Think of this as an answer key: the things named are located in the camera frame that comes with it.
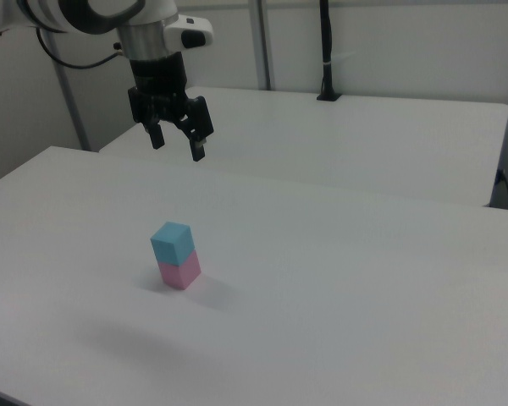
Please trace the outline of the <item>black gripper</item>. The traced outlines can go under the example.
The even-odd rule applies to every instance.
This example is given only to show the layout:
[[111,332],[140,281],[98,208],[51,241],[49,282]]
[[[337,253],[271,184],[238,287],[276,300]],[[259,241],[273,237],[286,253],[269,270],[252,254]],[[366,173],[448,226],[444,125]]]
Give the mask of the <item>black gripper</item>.
[[150,61],[130,61],[135,86],[128,90],[130,107],[136,123],[149,134],[152,148],[165,145],[162,121],[174,124],[190,142],[194,162],[205,157],[204,145],[213,133],[207,102],[202,96],[186,95],[187,76],[183,56],[176,52]]

